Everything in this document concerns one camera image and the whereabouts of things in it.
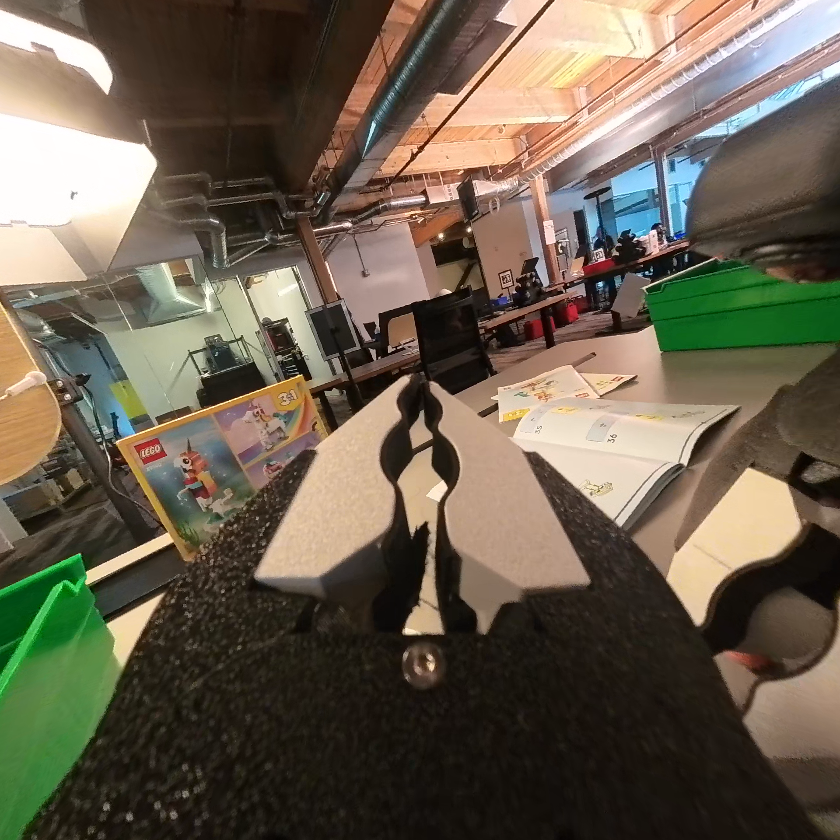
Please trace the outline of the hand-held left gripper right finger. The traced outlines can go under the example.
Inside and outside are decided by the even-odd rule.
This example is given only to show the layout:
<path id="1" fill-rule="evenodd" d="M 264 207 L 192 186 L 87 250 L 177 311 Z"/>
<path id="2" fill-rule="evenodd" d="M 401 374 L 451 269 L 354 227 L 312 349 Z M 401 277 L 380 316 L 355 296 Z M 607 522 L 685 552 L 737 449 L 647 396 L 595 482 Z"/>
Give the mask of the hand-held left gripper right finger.
<path id="1" fill-rule="evenodd" d="M 440 385 L 424 387 L 437 503 L 435 585 L 446 634 L 486 634 L 499 611 L 592 580 L 519 446 Z"/>

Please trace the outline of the yellow lego set box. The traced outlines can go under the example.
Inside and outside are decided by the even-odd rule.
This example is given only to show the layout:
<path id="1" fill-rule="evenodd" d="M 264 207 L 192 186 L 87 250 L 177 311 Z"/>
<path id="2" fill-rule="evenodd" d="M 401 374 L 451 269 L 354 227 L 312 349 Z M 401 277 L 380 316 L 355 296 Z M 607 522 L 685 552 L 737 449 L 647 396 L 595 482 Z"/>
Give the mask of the yellow lego set box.
<path id="1" fill-rule="evenodd" d="M 184 560 L 307 449 L 326 438 L 302 376 L 118 441 Z"/>

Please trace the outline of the metal exhaust hood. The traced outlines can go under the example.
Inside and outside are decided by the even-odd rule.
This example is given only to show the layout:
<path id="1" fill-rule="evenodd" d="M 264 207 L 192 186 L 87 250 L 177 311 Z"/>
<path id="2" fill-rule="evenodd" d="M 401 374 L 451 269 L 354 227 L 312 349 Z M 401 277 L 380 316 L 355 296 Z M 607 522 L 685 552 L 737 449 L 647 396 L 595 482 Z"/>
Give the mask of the metal exhaust hood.
<path id="1" fill-rule="evenodd" d="M 175 268 L 164 262 L 133 270 L 146 297 L 140 309 L 147 327 L 214 313 L 211 295 L 195 282 L 185 261 L 177 260 Z"/>

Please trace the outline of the lego instruction booklet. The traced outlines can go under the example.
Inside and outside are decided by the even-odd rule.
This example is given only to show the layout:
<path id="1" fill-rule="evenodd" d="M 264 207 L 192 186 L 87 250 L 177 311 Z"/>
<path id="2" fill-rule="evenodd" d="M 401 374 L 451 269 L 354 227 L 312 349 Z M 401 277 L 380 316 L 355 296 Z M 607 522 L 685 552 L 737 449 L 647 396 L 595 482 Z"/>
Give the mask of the lego instruction booklet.
<path id="1" fill-rule="evenodd" d="M 630 529 L 686 470 L 697 441 L 739 409 L 559 398 L 524 416 L 512 440 L 544 458 L 609 519 Z"/>

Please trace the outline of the green plastic bin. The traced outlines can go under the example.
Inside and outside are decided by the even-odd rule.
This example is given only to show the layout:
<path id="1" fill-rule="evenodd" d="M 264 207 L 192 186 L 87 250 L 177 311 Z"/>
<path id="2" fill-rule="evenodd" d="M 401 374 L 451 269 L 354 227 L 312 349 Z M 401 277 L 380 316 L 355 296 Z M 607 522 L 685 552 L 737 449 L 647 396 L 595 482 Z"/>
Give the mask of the green plastic bin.
<path id="1" fill-rule="evenodd" d="M 1 838 L 20 838 L 81 756 L 119 676 L 79 554 L 1 592 Z"/>
<path id="2" fill-rule="evenodd" d="M 710 259 L 644 289 L 663 352 L 784 347 L 839 340 L 838 281 L 797 285 Z"/>

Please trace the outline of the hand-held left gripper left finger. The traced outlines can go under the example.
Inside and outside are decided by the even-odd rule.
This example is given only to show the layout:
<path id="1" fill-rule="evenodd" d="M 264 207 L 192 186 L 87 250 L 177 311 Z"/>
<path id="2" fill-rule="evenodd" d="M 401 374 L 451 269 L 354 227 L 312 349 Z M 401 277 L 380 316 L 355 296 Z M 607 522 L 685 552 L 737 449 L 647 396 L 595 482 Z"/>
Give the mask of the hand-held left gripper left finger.
<path id="1" fill-rule="evenodd" d="M 398 480 L 425 382 L 402 377 L 318 447 L 255 568 L 354 631 L 404 634 L 421 599 L 427 523 L 412 528 Z"/>

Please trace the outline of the black light stand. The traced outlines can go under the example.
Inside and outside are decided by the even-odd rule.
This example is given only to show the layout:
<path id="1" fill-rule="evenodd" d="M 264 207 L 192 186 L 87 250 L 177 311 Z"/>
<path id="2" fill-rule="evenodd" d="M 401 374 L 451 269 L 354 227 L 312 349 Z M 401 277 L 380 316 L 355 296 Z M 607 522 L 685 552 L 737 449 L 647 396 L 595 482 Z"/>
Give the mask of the black light stand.
<path id="1" fill-rule="evenodd" d="M 96 483 L 137 543 L 160 530 L 156 516 L 136 492 L 123 483 L 116 442 L 133 426 L 112 389 L 123 380 L 123 368 L 104 333 L 68 310 L 45 310 L 25 316 L 27 329 L 46 365 L 59 404 L 61 421 Z"/>

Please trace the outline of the black mesh chair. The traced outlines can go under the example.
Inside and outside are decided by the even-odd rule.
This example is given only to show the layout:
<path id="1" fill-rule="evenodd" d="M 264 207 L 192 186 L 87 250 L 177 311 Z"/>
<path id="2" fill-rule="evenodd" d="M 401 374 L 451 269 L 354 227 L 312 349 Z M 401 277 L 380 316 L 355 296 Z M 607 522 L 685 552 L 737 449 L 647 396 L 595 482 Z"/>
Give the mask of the black mesh chair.
<path id="1" fill-rule="evenodd" d="M 426 379 L 456 395 L 495 375 L 470 289 L 412 305 L 421 368 Z"/>

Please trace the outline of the instruction booklet with yellow corner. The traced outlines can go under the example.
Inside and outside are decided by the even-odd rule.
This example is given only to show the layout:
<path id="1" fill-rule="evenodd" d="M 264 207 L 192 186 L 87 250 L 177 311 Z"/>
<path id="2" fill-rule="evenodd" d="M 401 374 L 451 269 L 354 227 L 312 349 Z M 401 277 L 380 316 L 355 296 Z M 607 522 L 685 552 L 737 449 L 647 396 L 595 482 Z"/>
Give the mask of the instruction booklet with yellow corner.
<path id="1" fill-rule="evenodd" d="M 538 406 L 569 397 L 597 399 L 599 395 L 573 366 L 564 365 L 525 381 L 498 388 L 498 421 L 517 421 Z"/>

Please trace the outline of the brown wooden table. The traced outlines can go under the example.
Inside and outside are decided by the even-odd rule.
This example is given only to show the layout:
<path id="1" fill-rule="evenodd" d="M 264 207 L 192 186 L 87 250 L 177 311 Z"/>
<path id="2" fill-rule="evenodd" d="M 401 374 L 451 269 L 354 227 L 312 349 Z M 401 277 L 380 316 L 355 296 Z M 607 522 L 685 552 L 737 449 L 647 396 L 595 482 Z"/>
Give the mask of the brown wooden table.
<path id="1" fill-rule="evenodd" d="M 320 414 L 329 432 L 335 431 L 339 423 L 327 397 L 329 391 L 341 391 L 350 406 L 352 414 L 359 412 L 371 400 L 360 391 L 360 384 L 385 375 L 414 372 L 421 359 L 419 350 L 400 350 L 380 360 L 362 364 L 342 373 L 331 374 L 307 382 L 310 394 L 320 404 Z"/>

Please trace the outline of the studio light panel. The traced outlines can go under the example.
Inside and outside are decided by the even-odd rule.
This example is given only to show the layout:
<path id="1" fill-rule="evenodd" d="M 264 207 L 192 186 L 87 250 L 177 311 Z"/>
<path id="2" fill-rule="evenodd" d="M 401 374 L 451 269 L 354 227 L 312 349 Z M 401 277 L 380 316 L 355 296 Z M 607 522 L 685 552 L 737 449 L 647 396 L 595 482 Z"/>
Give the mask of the studio light panel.
<path id="1" fill-rule="evenodd" d="M 112 84 L 83 28 L 2 2 L 3 287 L 74 284 L 113 267 L 156 160 Z"/>

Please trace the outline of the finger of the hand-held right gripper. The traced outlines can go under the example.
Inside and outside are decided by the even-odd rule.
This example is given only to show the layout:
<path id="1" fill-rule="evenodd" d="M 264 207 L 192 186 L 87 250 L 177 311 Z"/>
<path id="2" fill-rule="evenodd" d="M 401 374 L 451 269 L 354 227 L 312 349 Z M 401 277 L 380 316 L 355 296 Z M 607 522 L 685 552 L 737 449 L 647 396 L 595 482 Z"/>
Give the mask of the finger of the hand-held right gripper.
<path id="1" fill-rule="evenodd" d="M 808 525 L 782 480 L 747 469 L 675 553 L 666 579 L 700 629 L 725 591 L 798 546 Z"/>
<path id="2" fill-rule="evenodd" d="M 747 651 L 767 661 L 744 708 L 753 740 L 818 823 L 838 822 L 838 607 L 769 606 Z"/>

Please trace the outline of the black monitor on stand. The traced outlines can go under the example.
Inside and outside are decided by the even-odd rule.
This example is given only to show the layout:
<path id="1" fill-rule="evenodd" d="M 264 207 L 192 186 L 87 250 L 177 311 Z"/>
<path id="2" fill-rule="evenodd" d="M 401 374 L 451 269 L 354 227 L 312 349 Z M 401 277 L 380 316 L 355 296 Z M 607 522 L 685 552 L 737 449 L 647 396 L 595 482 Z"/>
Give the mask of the black monitor on stand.
<path id="1" fill-rule="evenodd" d="M 341 390 L 352 413 L 359 412 L 363 400 L 352 373 L 350 354 L 361 350 L 360 338 L 354 328 L 345 300 L 339 299 L 305 311 L 310 331 L 325 361 L 338 360 L 341 373 L 324 380 L 316 388 L 318 394 Z"/>

